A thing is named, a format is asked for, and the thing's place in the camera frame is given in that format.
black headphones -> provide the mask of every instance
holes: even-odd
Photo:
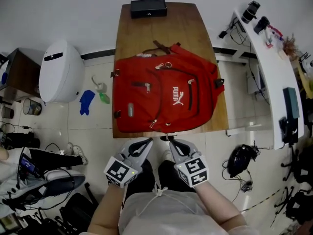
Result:
[[[239,145],[231,153],[228,163],[227,171],[231,178],[237,176],[247,169],[251,159],[255,161],[260,154],[258,147],[249,145]]]

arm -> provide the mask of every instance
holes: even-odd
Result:
[[[246,225],[244,217],[227,198],[220,194],[209,182],[195,186],[195,190],[211,217],[224,230]]]
[[[0,160],[7,160],[9,158],[9,153],[6,149],[0,147]]]
[[[118,235],[118,221],[123,202],[124,189],[110,184],[106,194],[93,214],[89,233]]]

wooden table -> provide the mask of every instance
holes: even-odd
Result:
[[[18,48],[7,56],[6,83],[0,86],[0,95],[6,100],[20,101],[36,96],[40,98],[38,83],[40,65],[24,55]]]
[[[193,3],[167,2],[167,17],[131,19],[130,4],[122,6],[116,41],[115,61],[131,57],[156,46],[153,40],[165,46],[177,42],[181,47],[217,65],[214,50],[200,13]],[[206,124],[184,134],[228,129],[228,118],[224,93],[221,93],[212,116]],[[136,138],[164,136],[159,132],[121,133],[113,118],[114,138]]]

knee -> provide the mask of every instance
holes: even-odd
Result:
[[[0,147],[0,160],[7,160],[9,158],[9,153],[6,149]]]

backpack zipper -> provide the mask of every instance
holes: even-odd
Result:
[[[150,87],[151,85],[149,83],[143,83],[143,82],[133,82],[132,86],[136,87],[146,87],[147,88],[147,93],[150,93]]]
[[[156,69],[157,71],[160,71],[160,70],[178,71],[178,72],[182,72],[182,73],[188,74],[188,75],[190,75],[190,76],[193,76],[193,77],[195,78],[194,81],[196,82],[196,85],[197,85],[197,112],[194,114],[194,116],[195,116],[195,115],[198,115],[198,114],[199,114],[199,111],[200,111],[200,109],[199,109],[199,108],[200,108],[200,101],[199,101],[199,94],[200,94],[200,92],[199,92],[199,82],[198,82],[197,76],[195,76],[195,75],[193,75],[193,74],[191,74],[191,73],[182,71],[182,70],[180,70],[180,69],[178,69],[178,68],[167,67],[167,66],[165,66],[165,65],[161,66],[161,65],[163,65],[163,64],[159,64],[158,66],[155,67],[155,69]]]
[[[188,80],[188,88],[189,88],[189,106],[188,106],[188,111],[191,110],[191,106],[192,106],[192,86],[191,83],[194,82],[194,79],[190,79]]]
[[[159,84],[160,84],[160,105],[159,105],[159,108],[158,108],[158,111],[157,111],[157,113],[156,113],[156,117],[155,117],[155,119],[154,120],[152,120],[151,121],[151,124],[150,124],[150,126],[149,126],[149,128],[150,129],[152,129],[152,127],[154,126],[154,124],[157,122],[157,118],[160,116],[160,114],[161,114],[161,109],[162,109],[162,102],[163,102],[163,100],[162,100],[162,97],[163,97],[163,88],[162,88],[162,84],[161,84],[161,79],[159,78],[159,76],[157,75],[157,74],[155,74],[153,71],[151,71],[151,70],[148,70],[147,69],[147,72],[149,72],[149,73],[151,73],[153,76],[155,76],[156,78],[157,78],[157,80],[158,80],[158,82],[159,82]]]

